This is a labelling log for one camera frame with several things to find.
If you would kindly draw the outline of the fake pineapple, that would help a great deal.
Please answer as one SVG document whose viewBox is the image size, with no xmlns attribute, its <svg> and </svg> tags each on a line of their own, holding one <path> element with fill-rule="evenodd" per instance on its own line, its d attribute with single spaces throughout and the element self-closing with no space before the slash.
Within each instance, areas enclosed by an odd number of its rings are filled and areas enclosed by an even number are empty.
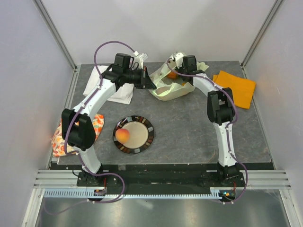
<svg viewBox="0 0 303 227">
<path fill-rule="evenodd" d="M 167 74 L 166 77 L 169 78 L 169 79 L 177 79 L 178 78 L 178 74 L 171 71 L 170 73 Z"/>
</svg>

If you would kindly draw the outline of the light green plastic bag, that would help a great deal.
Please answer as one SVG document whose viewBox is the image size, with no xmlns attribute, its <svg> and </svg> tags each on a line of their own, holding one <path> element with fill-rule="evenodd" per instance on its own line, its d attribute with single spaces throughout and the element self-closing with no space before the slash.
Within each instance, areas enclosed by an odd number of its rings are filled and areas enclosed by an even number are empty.
<svg viewBox="0 0 303 227">
<path fill-rule="evenodd" d="M 169 101 L 181 96 L 184 96 L 195 90 L 191 84 L 190 78 L 182 79 L 178 75 L 177 79 L 167 78 L 167 74 L 171 72 L 169 64 L 164 63 L 158 70 L 150 75 L 152 82 L 156 85 L 157 89 L 151 90 L 151 94 L 161 101 Z"/>
</svg>

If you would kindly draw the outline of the fake peach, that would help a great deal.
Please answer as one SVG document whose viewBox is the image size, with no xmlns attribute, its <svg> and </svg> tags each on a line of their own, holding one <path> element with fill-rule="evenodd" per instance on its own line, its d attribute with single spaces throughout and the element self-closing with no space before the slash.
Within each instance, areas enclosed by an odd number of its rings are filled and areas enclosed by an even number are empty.
<svg viewBox="0 0 303 227">
<path fill-rule="evenodd" d="M 115 137 L 118 142 L 125 144 L 130 138 L 130 132 L 127 129 L 121 128 L 115 132 Z"/>
</svg>

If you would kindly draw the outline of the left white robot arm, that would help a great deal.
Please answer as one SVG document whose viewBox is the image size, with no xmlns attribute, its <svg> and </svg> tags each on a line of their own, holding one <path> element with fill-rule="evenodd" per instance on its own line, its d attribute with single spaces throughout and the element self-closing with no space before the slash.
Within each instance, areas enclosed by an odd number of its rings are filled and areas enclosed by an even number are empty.
<svg viewBox="0 0 303 227">
<path fill-rule="evenodd" d="M 116 54 L 114 63 L 99 73 L 100 79 L 93 90 L 73 109 L 62 112 L 62 138 L 79 156 L 83 170 L 89 173 L 87 180 L 93 186 L 101 185 L 104 175 L 99 171 L 101 163 L 94 149 L 96 133 L 92 121 L 102 105 L 124 84 L 156 89 L 143 65 L 147 58 L 145 53 Z"/>
</svg>

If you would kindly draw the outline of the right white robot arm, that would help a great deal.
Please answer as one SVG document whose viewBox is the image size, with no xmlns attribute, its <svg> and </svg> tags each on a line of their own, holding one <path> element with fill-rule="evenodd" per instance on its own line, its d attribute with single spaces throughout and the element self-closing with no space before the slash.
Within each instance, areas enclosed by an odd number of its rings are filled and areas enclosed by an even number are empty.
<svg viewBox="0 0 303 227">
<path fill-rule="evenodd" d="M 232 90 L 217 85 L 204 70 L 199 70 L 195 56 L 177 53 L 174 61 L 178 74 L 192 79 L 193 86 L 207 96 L 207 117 L 214 125 L 219 149 L 217 181 L 228 186 L 239 175 L 232 139 L 232 126 L 237 119 Z"/>
</svg>

